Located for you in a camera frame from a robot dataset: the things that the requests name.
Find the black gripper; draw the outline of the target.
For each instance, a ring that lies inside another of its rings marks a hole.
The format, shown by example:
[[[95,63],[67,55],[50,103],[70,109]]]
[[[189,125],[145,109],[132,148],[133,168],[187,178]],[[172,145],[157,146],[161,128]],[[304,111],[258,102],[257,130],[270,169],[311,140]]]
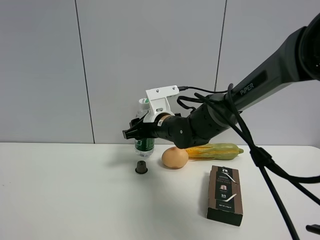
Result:
[[[160,117],[155,119],[155,122],[143,122],[143,118],[134,118],[130,121],[130,129],[123,130],[122,134],[126,140],[143,139],[143,138],[159,138],[158,122]]]

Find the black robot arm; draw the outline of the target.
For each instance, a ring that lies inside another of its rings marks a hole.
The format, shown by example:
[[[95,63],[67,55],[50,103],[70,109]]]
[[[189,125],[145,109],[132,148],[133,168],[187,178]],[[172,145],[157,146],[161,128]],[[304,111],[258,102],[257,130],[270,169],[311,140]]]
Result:
[[[180,149],[207,144],[235,124],[236,113],[243,112],[279,90],[298,82],[320,78],[320,17],[316,16],[283,42],[275,53],[239,82],[229,93],[212,92],[182,117],[169,112],[168,96],[185,86],[148,90],[150,110],[142,119],[133,119],[123,130],[125,139],[164,139]]]

